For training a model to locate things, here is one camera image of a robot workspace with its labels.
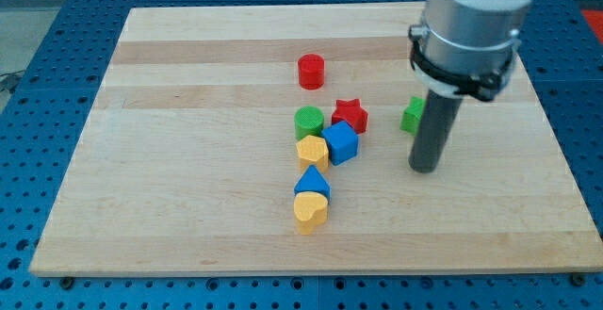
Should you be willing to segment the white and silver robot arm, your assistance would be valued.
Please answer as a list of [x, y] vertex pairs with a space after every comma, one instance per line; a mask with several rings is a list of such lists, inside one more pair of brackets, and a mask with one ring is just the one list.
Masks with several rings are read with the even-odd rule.
[[416, 76], [445, 98], [494, 100], [513, 73], [532, 1], [427, 0], [408, 31]]

